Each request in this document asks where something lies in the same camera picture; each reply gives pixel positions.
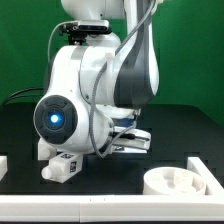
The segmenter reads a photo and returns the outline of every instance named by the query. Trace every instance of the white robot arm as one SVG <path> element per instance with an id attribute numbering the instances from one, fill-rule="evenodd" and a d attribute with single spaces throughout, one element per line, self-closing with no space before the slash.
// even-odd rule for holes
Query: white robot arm
<path id="1" fill-rule="evenodd" d="M 42 171 L 45 179 L 58 182 L 81 170 L 79 161 L 83 154 L 95 151 L 105 157 L 114 145 L 149 148 L 150 134 L 134 128 L 139 110 L 158 89 L 151 14 L 162 1 L 61 2 L 75 18 L 61 27 L 62 33 L 69 34 L 73 46 L 65 46 L 57 53 L 49 88 L 34 112 L 41 142 L 64 152 L 63 156 L 51 159 Z M 122 44 L 104 18 L 126 19 L 128 37 Z M 132 119 L 133 125 L 128 128 L 114 125 L 113 119 L 125 117 Z M 65 165 L 66 157 L 70 165 Z M 77 166 L 72 174 L 71 164 Z"/>

